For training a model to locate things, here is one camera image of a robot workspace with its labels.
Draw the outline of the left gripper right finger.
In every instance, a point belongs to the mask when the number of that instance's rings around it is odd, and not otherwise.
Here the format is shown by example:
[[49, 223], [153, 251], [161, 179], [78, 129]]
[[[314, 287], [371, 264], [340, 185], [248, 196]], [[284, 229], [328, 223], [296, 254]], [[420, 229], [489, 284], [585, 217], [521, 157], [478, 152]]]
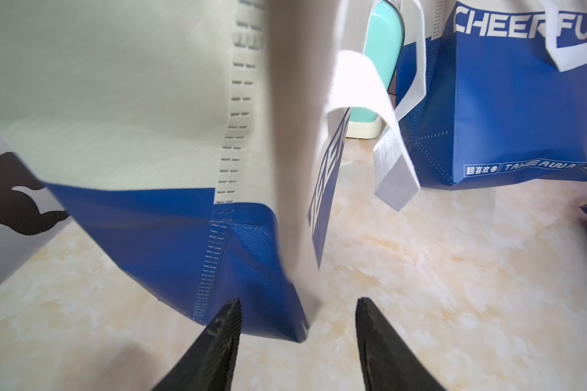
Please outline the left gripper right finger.
[[367, 391], [443, 389], [368, 297], [357, 301], [355, 329]]

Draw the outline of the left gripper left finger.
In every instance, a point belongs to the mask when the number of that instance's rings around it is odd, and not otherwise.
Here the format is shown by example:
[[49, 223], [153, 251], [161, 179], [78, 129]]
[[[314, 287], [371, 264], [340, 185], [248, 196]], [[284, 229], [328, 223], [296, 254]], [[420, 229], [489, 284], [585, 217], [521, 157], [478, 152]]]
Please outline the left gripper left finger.
[[153, 390], [231, 389], [241, 324], [240, 301], [228, 301]]

